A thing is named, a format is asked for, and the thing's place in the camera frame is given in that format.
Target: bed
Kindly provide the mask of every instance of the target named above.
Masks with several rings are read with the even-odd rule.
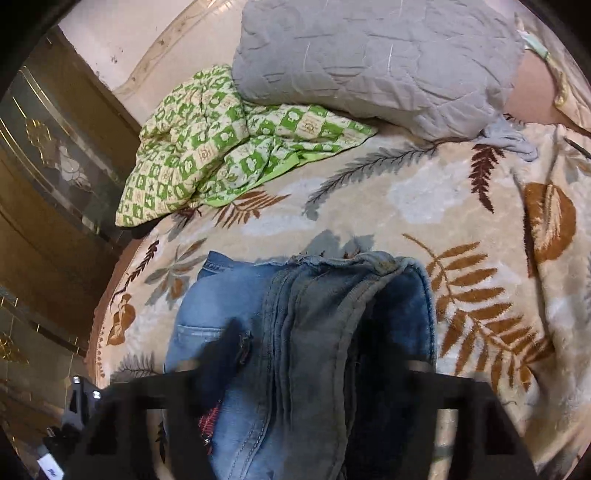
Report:
[[[437,371],[486,378],[542,475],[568,475],[591,441],[591,96],[544,24],[491,3],[518,10],[555,62],[527,53],[506,105],[537,160],[372,121],[379,133],[360,147],[224,207],[173,213],[126,249],[97,308],[87,357],[96,384],[161,372],[176,311],[211,250],[245,261],[384,250],[430,275]],[[551,72],[570,88],[561,110]],[[165,478],[157,426],[154,435]]]

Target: white wall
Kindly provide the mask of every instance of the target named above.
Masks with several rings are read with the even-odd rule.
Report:
[[[485,0],[511,18],[518,0]],[[60,27],[143,124],[195,72],[231,63],[246,0],[82,0]]]

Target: gray pillow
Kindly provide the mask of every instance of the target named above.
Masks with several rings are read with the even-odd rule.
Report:
[[[509,23],[481,0],[249,0],[232,74],[253,102],[474,138],[513,88],[523,43]]]

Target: green checkered cloth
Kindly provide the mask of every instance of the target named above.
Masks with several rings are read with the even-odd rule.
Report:
[[[228,65],[202,70],[162,100],[140,132],[115,223],[137,226],[186,206],[227,205],[375,133],[317,105],[245,102]]]

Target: jeans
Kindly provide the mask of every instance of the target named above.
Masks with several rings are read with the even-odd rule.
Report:
[[[217,477],[336,479],[355,416],[358,327],[380,325],[386,342],[433,364],[427,278],[415,260],[384,252],[263,264],[211,252],[183,299],[165,370],[198,354],[230,318],[252,338],[215,428]]]

